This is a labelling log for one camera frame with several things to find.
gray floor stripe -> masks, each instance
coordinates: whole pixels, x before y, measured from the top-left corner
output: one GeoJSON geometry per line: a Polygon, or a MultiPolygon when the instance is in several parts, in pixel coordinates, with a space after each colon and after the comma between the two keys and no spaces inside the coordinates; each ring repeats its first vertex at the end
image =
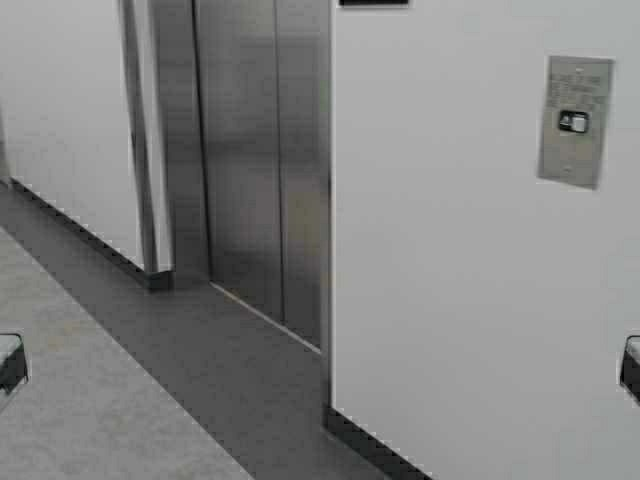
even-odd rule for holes
{"type": "Polygon", "coordinates": [[[250,478],[0,229],[0,332],[16,329],[31,381],[0,415],[0,478],[250,478]]]}

elevator call button panel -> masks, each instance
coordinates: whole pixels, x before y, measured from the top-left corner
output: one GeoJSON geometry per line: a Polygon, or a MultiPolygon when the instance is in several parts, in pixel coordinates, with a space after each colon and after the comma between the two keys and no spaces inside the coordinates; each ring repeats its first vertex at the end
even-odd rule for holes
{"type": "Polygon", "coordinates": [[[540,178],[595,189],[600,176],[613,61],[551,57],[540,178]]]}

floor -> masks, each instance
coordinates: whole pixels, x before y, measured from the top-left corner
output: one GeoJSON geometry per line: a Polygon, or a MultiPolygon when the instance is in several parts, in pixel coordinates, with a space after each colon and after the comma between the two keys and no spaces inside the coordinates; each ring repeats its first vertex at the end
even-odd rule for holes
{"type": "Polygon", "coordinates": [[[322,428],[321,358],[305,346],[206,283],[148,294],[2,187],[0,226],[250,475],[386,478],[322,428]]]}
{"type": "Polygon", "coordinates": [[[32,370],[0,415],[0,478],[250,478],[2,229],[0,332],[32,370]]]}

black baseboard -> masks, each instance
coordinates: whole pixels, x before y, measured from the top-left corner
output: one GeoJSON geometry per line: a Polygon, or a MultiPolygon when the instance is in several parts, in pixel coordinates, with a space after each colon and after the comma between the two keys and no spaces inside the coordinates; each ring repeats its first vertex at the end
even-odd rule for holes
{"type": "Polygon", "coordinates": [[[19,181],[11,179],[11,186],[13,191],[23,198],[26,198],[36,205],[38,205],[44,212],[50,215],[51,218],[58,221],[61,225],[64,225],[71,232],[76,234],[78,238],[83,240],[86,244],[90,245],[96,251],[100,252],[105,258],[117,265],[124,272],[134,278],[140,285],[146,288],[150,292],[167,291],[173,288],[173,272],[160,272],[154,274],[147,274],[133,262],[122,256],[115,251],[105,242],[86,230],[82,225],[73,221],[67,217],[64,213],[60,212],[54,206],[45,202],[34,192],[22,185],[19,181]]]}
{"type": "Polygon", "coordinates": [[[324,426],[391,479],[431,480],[424,472],[329,406],[324,409],[324,426]]]}

stainless steel elevator door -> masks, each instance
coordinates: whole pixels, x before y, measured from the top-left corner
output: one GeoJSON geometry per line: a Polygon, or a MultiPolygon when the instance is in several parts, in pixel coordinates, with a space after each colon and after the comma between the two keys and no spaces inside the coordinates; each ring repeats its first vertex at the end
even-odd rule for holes
{"type": "Polygon", "coordinates": [[[197,0],[212,280],[282,321],[273,0],[197,0]]]}
{"type": "Polygon", "coordinates": [[[329,235],[330,0],[276,0],[284,323],[320,343],[321,245],[329,235]]]}

